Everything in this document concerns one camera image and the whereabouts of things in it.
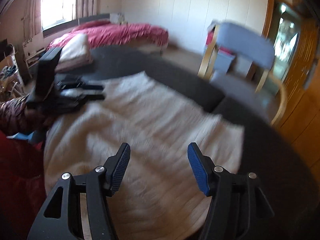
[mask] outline wooden door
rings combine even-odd
[[[284,80],[288,93],[288,103],[284,116],[279,123],[280,127],[288,119],[304,94],[303,84],[314,60],[317,41],[318,27],[316,21],[314,19],[303,20],[298,46]]]
[[[279,131],[320,185],[320,60],[309,87]]]

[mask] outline blue gripper pad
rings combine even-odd
[[[112,195],[119,190],[130,160],[130,153],[131,151],[129,144],[123,143],[120,146],[117,154],[109,157],[106,161],[106,179],[111,185],[110,190]]]
[[[212,165],[207,162],[207,156],[203,156],[196,143],[188,145],[188,159],[191,165],[193,175],[196,178],[199,189],[207,196],[211,196],[211,189],[209,186],[210,176],[213,174]]]

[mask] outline window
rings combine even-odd
[[[300,28],[290,20],[280,19],[275,48],[275,64],[273,74],[280,80],[284,80],[289,71],[290,64],[295,53],[299,39]]]
[[[284,4],[281,5],[281,12],[282,12],[282,13],[284,13],[286,9],[287,9],[287,7],[286,7]]]
[[[76,0],[41,0],[42,29],[71,21],[75,18]]]

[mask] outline red fabric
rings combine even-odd
[[[214,35],[214,32],[209,32],[208,33],[207,41],[205,43],[206,45],[209,45],[212,42],[213,35]]]
[[[131,39],[142,37],[147,38],[150,42],[158,46],[166,45],[169,41],[168,31],[159,26],[150,24],[119,25],[110,23],[100,25],[99,21],[94,21],[80,25],[70,33],[66,33],[62,37],[53,40],[47,48],[64,47],[79,33],[88,35],[91,49],[105,45],[123,45]]]
[[[109,20],[87,22],[87,23],[81,24],[78,27],[74,28],[71,32],[83,30],[86,28],[98,27],[98,26],[107,25],[107,24],[110,24]]]
[[[45,198],[43,154],[0,132],[0,212],[26,239]]]

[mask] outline person's arm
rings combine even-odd
[[[45,116],[28,110],[26,100],[27,96],[0,103],[0,131],[5,135],[30,134],[44,123]]]

